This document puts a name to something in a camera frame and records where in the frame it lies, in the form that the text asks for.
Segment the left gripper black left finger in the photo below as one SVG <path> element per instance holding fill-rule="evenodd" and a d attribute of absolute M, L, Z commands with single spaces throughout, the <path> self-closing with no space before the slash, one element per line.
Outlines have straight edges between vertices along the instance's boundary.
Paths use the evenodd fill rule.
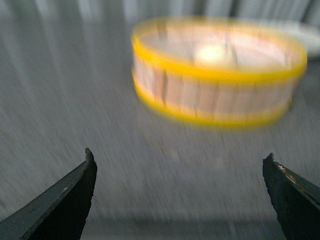
<path fill-rule="evenodd" d="M 97 164 L 85 160 L 27 205 L 0 222 L 2 240 L 79 240 L 92 205 Z"/>

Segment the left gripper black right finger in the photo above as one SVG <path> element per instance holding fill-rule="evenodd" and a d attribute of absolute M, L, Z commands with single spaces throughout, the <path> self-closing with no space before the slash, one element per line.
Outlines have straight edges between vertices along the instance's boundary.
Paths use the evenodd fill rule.
<path fill-rule="evenodd" d="M 320 238 L 320 188 L 274 160 L 262 163 L 262 175 L 287 240 Z"/>

